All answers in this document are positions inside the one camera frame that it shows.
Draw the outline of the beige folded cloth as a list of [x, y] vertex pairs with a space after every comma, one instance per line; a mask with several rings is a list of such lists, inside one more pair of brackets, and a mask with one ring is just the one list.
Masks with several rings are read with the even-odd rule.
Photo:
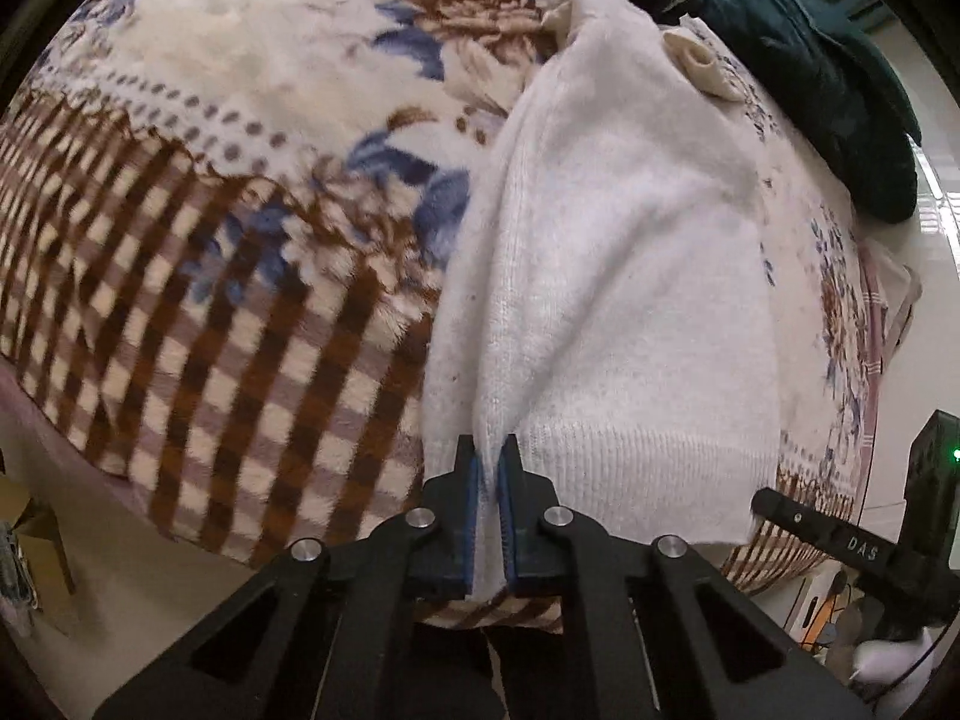
[[923, 286], [916, 271], [874, 239], [862, 244], [862, 260], [869, 275], [869, 298], [880, 310], [882, 361], [889, 364], [910, 328]]

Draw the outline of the dark teal plush blanket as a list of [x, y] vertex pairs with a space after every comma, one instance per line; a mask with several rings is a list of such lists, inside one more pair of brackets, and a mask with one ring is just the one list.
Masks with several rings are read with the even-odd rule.
[[882, 52], [825, 0], [700, 0], [698, 16], [765, 86], [851, 200], [878, 221], [913, 216], [921, 128]]

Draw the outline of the white knit sweater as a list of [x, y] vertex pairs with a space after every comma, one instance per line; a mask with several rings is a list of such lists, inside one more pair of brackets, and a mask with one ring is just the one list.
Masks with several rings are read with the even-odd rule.
[[428, 475], [482, 462], [473, 600], [505, 588], [498, 457], [615, 535], [750, 538], [778, 463], [760, 176], [742, 86], [626, 0], [553, 0], [560, 48], [496, 137], [428, 351]]

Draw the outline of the white bed headboard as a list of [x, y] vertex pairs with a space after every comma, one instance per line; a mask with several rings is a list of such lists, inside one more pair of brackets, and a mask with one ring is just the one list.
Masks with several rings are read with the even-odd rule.
[[914, 436], [937, 408], [958, 411], [958, 104], [903, 25], [876, 32], [874, 43], [907, 88], [921, 125], [916, 213], [871, 232], [923, 288], [880, 390], [866, 512], [891, 517], [903, 509]]

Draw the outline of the cardboard box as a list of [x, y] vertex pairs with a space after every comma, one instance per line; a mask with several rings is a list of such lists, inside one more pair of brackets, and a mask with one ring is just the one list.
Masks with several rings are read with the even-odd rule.
[[59, 520], [28, 488], [2, 476], [2, 598], [62, 624], [73, 614], [75, 582]]

